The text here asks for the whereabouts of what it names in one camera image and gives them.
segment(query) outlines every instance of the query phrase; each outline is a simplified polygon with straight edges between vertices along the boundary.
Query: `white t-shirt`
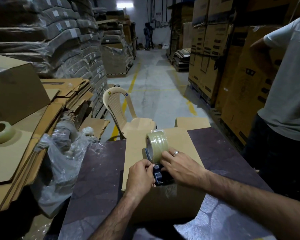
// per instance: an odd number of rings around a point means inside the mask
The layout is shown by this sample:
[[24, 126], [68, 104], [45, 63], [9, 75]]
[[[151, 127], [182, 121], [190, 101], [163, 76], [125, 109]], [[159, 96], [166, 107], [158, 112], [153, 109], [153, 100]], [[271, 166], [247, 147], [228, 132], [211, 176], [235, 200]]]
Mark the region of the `white t-shirt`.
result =
[[258, 115], [276, 133], [300, 141], [300, 18], [264, 36], [264, 42], [286, 53]]

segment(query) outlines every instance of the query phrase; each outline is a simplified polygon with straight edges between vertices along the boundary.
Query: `packing tape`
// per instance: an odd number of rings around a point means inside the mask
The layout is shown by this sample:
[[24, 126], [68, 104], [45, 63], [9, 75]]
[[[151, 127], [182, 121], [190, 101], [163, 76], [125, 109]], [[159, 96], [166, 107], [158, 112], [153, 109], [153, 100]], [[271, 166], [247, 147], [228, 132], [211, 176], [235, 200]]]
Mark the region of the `packing tape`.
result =
[[6, 121], [0, 121], [0, 144], [12, 139], [16, 130]]
[[151, 162], [154, 164], [160, 162], [163, 151], [169, 150], [167, 137], [162, 131], [147, 133], [145, 135], [145, 144]]

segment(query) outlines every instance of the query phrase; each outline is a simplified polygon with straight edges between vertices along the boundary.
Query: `wall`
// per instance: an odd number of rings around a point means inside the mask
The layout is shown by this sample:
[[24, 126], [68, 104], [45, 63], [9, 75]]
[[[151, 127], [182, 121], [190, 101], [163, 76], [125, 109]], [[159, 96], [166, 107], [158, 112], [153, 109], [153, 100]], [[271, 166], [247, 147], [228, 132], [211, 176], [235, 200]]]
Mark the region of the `wall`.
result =
[[[138, 37], [138, 43], [145, 44], [145, 36], [143, 29], [145, 23], [150, 20], [150, 0], [148, 0], [148, 13], [147, 13], [147, 0], [97, 0], [99, 7], [105, 7], [108, 11], [122, 10], [117, 9], [116, 3], [129, 3], [133, 2], [133, 8], [127, 8], [127, 14], [130, 16], [130, 20], [136, 23], [136, 36]], [[172, 0], [168, 0], [168, 6], [172, 5]], [[162, 12], [162, 0], [155, 0], [155, 12]], [[163, 22], [166, 21], [166, 0], [163, 0]], [[156, 15], [156, 20], [161, 22], [161, 15]], [[167, 22], [171, 18], [171, 10], [167, 12]], [[163, 28], [155, 28], [153, 31], [153, 43], [154, 44], [169, 44], [170, 41], [170, 28], [169, 26]]]

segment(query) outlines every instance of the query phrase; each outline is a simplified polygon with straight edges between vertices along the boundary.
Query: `plastic chair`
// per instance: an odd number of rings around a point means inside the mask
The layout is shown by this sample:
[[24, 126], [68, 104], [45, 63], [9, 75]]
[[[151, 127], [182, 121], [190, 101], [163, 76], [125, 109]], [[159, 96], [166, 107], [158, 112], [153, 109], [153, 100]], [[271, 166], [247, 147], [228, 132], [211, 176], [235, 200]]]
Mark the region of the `plastic chair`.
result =
[[[120, 93], [122, 93], [127, 101], [132, 121], [127, 122], [127, 119], [122, 111], [121, 103], [120, 103]], [[130, 95], [126, 90], [120, 87], [112, 87], [104, 92], [103, 104], [107, 108], [107, 110], [112, 115], [112, 118], [120, 132], [120, 138], [126, 139], [126, 135], [128, 131], [133, 130], [154, 130], [157, 125], [152, 119], [148, 118], [138, 118], [136, 113], [134, 112], [134, 108], [131, 102]]]

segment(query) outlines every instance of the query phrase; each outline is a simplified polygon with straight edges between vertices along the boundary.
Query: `warehouse aisle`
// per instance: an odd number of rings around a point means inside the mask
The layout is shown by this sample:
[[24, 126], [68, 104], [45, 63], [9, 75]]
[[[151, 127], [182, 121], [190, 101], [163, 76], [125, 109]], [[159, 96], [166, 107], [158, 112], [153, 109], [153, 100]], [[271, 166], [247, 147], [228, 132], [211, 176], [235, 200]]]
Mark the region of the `warehouse aisle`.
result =
[[[158, 129], [174, 127], [176, 117], [208, 117], [208, 110], [188, 87], [188, 73], [176, 72], [165, 56], [165, 49], [139, 50], [137, 58], [124, 78], [109, 78], [108, 84], [119, 84], [131, 94], [138, 117], [153, 119]], [[124, 95], [120, 96], [121, 104]], [[123, 110], [127, 120], [132, 119], [126, 104]], [[110, 113], [110, 124], [101, 136], [101, 142], [119, 140]]]

